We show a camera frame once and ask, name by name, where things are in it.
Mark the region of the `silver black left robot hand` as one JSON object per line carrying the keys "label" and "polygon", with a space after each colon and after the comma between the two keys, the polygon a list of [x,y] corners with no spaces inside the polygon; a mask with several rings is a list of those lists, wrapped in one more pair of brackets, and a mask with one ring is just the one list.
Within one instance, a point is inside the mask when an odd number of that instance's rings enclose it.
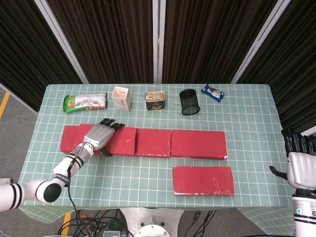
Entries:
{"label": "silver black left robot hand", "polygon": [[112,154],[107,151],[105,145],[124,126],[125,124],[117,123],[114,119],[104,118],[84,135],[83,141],[91,144],[94,151],[101,151],[105,157],[111,157]]}

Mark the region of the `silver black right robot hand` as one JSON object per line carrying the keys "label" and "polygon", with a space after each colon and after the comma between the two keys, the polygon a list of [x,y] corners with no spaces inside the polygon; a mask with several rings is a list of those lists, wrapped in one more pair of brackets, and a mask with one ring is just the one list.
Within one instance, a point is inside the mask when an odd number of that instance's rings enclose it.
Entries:
{"label": "silver black right robot hand", "polygon": [[316,190],[316,149],[312,140],[293,129],[281,131],[287,157],[287,172],[269,166],[277,177],[286,180],[296,190]]}

